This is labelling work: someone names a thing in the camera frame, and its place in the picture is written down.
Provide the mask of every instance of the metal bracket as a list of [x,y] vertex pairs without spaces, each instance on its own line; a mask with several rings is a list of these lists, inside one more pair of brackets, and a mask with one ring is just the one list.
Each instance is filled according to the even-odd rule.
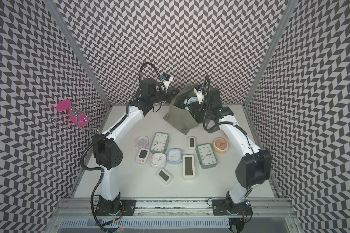
[[[132,216],[134,215],[136,200],[121,200],[122,205],[124,206],[124,211],[122,216]],[[99,201],[95,210],[97,216],[114,216],[117,213],[112,213],[108,208]]]
[[233,233],[240,233],[243,231],[245,222],[240,218],[230,218],[229,219],[229,231]]
[[238,212],[236,214],[231,214],[227,210],[227,206],[225,204],[225,200],[223,199],[217,199],[217,200],[212,200],[213,204],[213,213],[214,216],[222,216],[222,215],[232,215],[232,216],[248,216],[252,215],[252,207],[250,204],[246,204],[246,202],[240,203],[240,204],[235,204],[234,209],[238,209]]

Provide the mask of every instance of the gray rectangular clock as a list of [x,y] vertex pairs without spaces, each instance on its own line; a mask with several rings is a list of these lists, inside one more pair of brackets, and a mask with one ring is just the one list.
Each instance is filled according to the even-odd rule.
[[198,145],[196,152],[200,165],[203,169],[216,166],[217,160],[215,157],[213,147],[210,143]]

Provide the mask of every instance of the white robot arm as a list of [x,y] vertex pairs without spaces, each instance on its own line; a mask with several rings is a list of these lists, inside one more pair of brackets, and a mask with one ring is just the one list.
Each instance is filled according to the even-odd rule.
[[[117,125],[121,119],[124,117],[123,115],[111,128],[103,132],[103,134],[109,132],[115,125]],[[126,133],[140,120],[144,117],[144,113],[136,106],[130,106],[129,112],[125,120],[115,128],[110,135],[108,135],[107,139],[113,139],[114,142],[119,145],[122,141],[122,138],[126,135]],[[235,125],[238,125],[236,118],[233,115],[226,115],[222,119],[219,119],[219,122],[232,122]],[[259,153],[260,148],[242,131],[238,128],[234,127],[231,124],[222,124],[219,126],[220,129],[224,131],[224,133],[228,136],[231,141],[231,144],[237,150],[237,156],[239,160],[241,160],[246,154]],[[112,167],[108,170],[105,166],[101,165],[104,169],[104,178],[102,180],[102,197],[108,201],[113,201],[119,195],[118,188],[118,166]],[[246,194],[249,188],[254,188],[258,184],[254,184],[251,187],[243,187],[239,181],[236,182],[234,187],[229,191],[229,196],[233,203],[238,204],[244,202],[246,199]]]
[[[153,103],[161,101],[170,102],[176,94],[174,90],[168,88],[172,77],[165,74],[162,76],[162,79],[163,81],[161,83],[163,85],[160,85],[159,91],[156,91],[155,86],[158,83],[153,79],[142,80],[140,84],[140,97],[136,98],[137,93],[140,91],[139,88],[134,99],[128,104],[126,113],[101,135],[96,134],[93,136],[93,142],[87,149],[89,150],[93,146],[94,157],[100,167],[86,167],[83,161],[85,153],[81,157],[82,168],[86,170],[101,170],[103,173],[100,177],[100,180],[102,179],[100,203],[113,214],[117,213],[121,207],[118,188],[118,165],[123,158],[123,154],[118,145],[126,133],[153,108]],[[262,151],[247,136],[246,132],[239,127],[232,111],[228,107],[221,105],[219,90],[210,90],[209,88],[209,96],[203,91],[202,100],[206,101],[206,105],[200,105],[207,106],[203,117],[204,128],[207,132],[211,132],[210,129],[205,127],[206,113],[211,113],[211,116],[208,116],[208,118],[214,120],[216,123],[212,127],[213,130],[222,129],[224,131],[230,139],[231,144],[237,150],[237,156],[239,157],[239,164],[235,171],[237,182],[227,192],[225,200],[227,210],[232,214],[236,214],[241,210],[239,204],[246,200],[251,189],[262,184],[270,177],[272,156],[268,151]]]

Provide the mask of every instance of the ventilation grille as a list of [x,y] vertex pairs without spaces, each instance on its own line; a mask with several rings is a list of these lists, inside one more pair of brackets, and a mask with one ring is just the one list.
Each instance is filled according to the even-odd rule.
[[[104,218],[102,223],[112,220]],[[60,228],[95,228],[93,218],[65,218]],[[106,225],[106,228],[117,228],[118,221]],[[121,219],[119,227],[133,229],[178,229],[178,228],[229,228],[228,218],[126,218]]]

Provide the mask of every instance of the white table surface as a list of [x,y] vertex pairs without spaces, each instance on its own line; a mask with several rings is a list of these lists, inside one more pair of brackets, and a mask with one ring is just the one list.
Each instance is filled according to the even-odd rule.
[[[242,106],[230,105],[240,126],[253,139],[249,129]],[[215,152],[217,166],[209,169],[202,169],[195,151],[189,151],[187,148],[187,138],[196,137],[196,144],[212,143],[217,137],[224,137],[221,130],[215,133],[207,133],[200,124],[193,128],[187,135],[184,135],[167,123],[163,116],[168,112],[168,106],[162,106],[159,112],[148,113],[143,119],[134,125],[119,144],[123,152],[123,160],[119,165],[119,190],[122,198],[220,198],[225,197],[237,182],[235,169],[238,165],[238,156],[235,148],[230,145],[229,150],[224,154]],[[105,124],[104,130],[112,126],[125,112],[124,106],[114,106],[110,112],[109,118]],[[158,169],[152,168],[150,160],[152,154],[144,165],[137,164],[134,160],[139,149],[135,146],[135,140],[139,136],[145,135],[150,143],[153,140],[155,132],[165,132],[169,134],[169,144],[167,150],[179,148],[183,154],[192,154],[195,160],[196,177],[194,180],[184,180],[182,177],[182,164],[172,165],[166,163],[165,170],[172,175],[172,181],[164,184],[156,177]],[[89,167],[95,167],[96,159],[92,156]],[[90,197],[92,189],[98,181],[100,171],[85,171],[83,177],[75,192],[76,198]],[[95,194],[101,193],[101,185]],[[249,197],[273,198],[271,186],[266,182],[249,195]]]

